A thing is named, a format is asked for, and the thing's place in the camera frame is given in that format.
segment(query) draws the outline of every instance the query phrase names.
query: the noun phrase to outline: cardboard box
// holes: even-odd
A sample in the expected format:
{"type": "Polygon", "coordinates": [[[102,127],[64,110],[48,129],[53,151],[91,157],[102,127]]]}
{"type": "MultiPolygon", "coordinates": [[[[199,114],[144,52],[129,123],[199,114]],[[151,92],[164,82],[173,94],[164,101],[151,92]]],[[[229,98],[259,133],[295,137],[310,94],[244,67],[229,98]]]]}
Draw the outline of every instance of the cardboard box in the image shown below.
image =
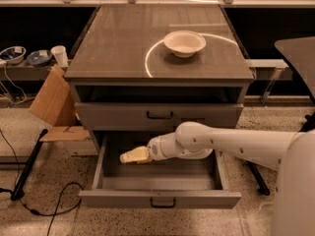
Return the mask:
{"type": "Polygon", "coordinates": [[[64,142],[65,148],[75,155],[96,155],[89,131],[77,125],[74,100],[65,72],[52,67],[47,79],[31,104],[30,112],[50,124],[52,128],[40,140],[42,142],[64,142]]]}
{"type": "Polygon", "coordinates": [[[74,100],[64,74],[59,66],[53,66],[30,107],[31,113],[51,126],[77,124],[74,100]]]}

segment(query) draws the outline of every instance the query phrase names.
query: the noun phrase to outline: cabinet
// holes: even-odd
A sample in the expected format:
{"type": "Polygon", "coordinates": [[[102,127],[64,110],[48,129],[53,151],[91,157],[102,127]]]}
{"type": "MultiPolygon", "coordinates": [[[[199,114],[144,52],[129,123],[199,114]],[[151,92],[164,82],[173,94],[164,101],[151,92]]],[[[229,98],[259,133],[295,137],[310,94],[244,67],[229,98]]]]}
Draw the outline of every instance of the cabinet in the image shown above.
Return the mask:
{"type": "Polygon", "coordinates": [[[92,207],[233,207],[221,154],[122,165],[119,154],[172,132],[184,121],[234,128],[253,80],[217,5],[102,5],[65,79],[82,124],[99,150],[92,207]],[[178,58],[164,45],[174,30],[207,46],[178,58]]]}

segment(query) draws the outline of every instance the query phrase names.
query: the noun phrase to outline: drawer handle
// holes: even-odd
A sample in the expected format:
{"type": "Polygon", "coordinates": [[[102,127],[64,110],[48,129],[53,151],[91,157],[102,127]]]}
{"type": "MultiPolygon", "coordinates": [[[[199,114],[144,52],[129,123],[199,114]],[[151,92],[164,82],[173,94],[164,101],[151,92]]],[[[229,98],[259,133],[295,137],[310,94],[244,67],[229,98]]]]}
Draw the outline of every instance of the drawer handle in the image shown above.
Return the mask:
{"type": "Polygon", "coordinates": [[[173,204],[170,206],[157,206],[157,205],[154,205],[154,199],[150,198],[150,205],[153,208],[174,208],[176,206],[176,199],[173,199],[173,204]]]}
{"type": "Polygon", "coordinates": [[[169,120],[174,117],[173,112],[171,111],[168,116],[163,115],[153,115],[149,111],[147,111],[148,119],[155,119],[155,120],[169,120]]]}

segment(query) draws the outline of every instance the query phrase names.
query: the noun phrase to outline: speckled floor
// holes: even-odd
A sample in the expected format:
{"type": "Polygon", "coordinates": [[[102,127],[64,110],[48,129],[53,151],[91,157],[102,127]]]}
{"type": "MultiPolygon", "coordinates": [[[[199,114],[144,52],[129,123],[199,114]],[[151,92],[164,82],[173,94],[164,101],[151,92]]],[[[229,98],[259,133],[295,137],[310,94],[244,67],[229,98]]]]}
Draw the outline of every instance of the speckled floor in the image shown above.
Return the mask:
{"type": "MultiPolygon", "coordinates": [[[[304,115],[315,111],[312,106],[254,105],[245,107],[237,128],[298,131],[304,115]]],[[[32,152],[44,128],[49,126],[24,106],[9,109],[2,105],[0,108],[0,129],[18,156],[32,152]]],[[[12,155],[2,137],[0,155],[12,155]]],[[[56,216],[49,235],[268,236],[277,173],[259,167],[271,190],[269,196],[261,196],[244,161],[225,154],[223,162],[230,190],[242,194],[233,209],[89,208],[81,204],[56,216]]],[[[24,187],[22,201],[42,213],[53,213],[67,183],[76,181],[85,189],[91,187],[95,166],[96,156],[74,156],[60,142],[43,144],[24,187]]],[[[13,189],[16,176],[16,165],[0,165],[0,188],[13,189]]],[[[59,210],[72,207],[78,200],[78,192],[77,187],[67,189],[59,210]]],[[[0,235],[46,235],[50,220],[51,217],[31,214],[19,201],[12,202],[9,194],[0,194],[0,235]]]]}

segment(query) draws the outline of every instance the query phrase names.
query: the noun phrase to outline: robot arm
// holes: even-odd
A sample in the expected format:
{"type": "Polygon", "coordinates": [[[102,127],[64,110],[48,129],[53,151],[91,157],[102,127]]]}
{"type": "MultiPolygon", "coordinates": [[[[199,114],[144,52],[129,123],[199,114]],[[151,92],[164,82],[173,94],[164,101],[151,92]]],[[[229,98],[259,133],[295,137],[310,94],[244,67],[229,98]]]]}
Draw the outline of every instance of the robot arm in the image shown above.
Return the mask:
{"type": "Polygon", "coordinates": [[[174,133],[153,138],[147,147],[126,152],[120,158],[122,162],[164,160],[173,157],[200,159],[216,149],[278,170],[279,160],[283,158],[291,143],[302,134],[304,133],[217,129],[200,123],[185,122],[179,125],[174,133]],[[132,153],[139,154],[140,150],[141,157],[132,156],[132,153]]]}
{"type": "Polygon", "coordinates": [[[215,129],[183,123],[174,133],[121,155],[121,161],[202,158],[212,149],[279,170],[272,236],[315,235],[315,131],[308,133],[215,129]]]}

